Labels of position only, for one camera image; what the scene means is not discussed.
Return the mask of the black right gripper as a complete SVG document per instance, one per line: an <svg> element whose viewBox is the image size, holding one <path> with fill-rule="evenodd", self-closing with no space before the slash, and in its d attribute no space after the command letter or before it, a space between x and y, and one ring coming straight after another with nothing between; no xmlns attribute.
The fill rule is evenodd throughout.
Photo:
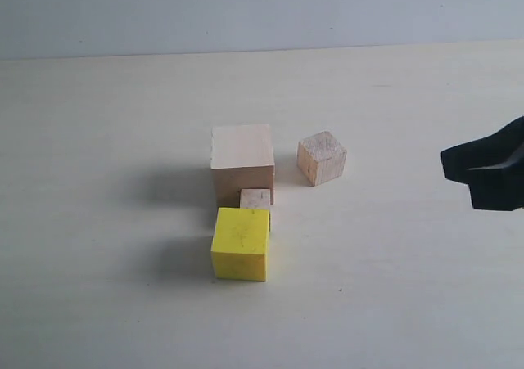
<svg viewBox="0 0 524 369"><path fill-rule="evenodd" d="M472 207L514 211L523 207L523 118L490 136L440 153L444 177L469 188Z"/></svg>

